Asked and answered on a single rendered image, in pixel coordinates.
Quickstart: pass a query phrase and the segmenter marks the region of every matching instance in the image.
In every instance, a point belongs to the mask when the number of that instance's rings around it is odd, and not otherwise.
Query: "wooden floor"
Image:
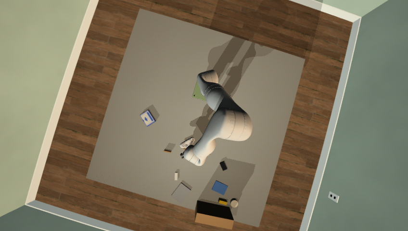
[[[100,0],[65,99],[36,199],[137,231],[210,231],[194,210],[86,179],[139,9],[306,59],[260,227],[297,231],[332,112],[352,23],[289,0]]]

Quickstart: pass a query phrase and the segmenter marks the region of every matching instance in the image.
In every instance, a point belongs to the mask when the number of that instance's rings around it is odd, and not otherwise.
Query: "blue and white box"
[[[146,124],[147,127],[150,124],[156,122],[156,120],[154,120],[152,114],[150,114],[149,110],[143,112],[140,116],[141,116],[141,119],[143,120],[144,124]]]

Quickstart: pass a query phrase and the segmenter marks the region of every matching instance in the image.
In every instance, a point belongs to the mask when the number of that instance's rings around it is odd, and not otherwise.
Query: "gray square object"
[[[173,194],[171,194],[171,196],[178,202],[182,202],[190,191],[191,190],[187,188],[187,186],[185,186],[183,183],[180,183],[176,190],[174,190]]]

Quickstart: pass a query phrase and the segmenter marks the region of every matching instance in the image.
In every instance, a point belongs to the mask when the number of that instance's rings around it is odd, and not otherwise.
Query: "blue square object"
[[[149,110],[143,112],[140,116],[141,116],[141,119],[143,120],[144,124],[146,124],[147,127],[150,124],[156,122],[156,120],[154,120],[152,114],[150,114]]]
[[[225,191],[227,190],[227,188],[228,188],[227,185],[225,185],[225,184],[223,184],[223,183],[221,183],[221,182],[219,182],[219,181],[216,180],[216,182],[214,183],[214,186],[213,186],[212,190],[213,190],[213,191],[216,191],[216,192],[219,193],[219,194],[224,195],[224,194],[225,194]]]

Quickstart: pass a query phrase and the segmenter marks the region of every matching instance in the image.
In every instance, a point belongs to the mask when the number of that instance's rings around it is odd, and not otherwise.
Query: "yellow object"
[[[227,202],[226,202],[226,201],[222,201],[222,200],[219,200],[218,203],[220,203],[220,204],[222,204],[222,205],[227,205]]]

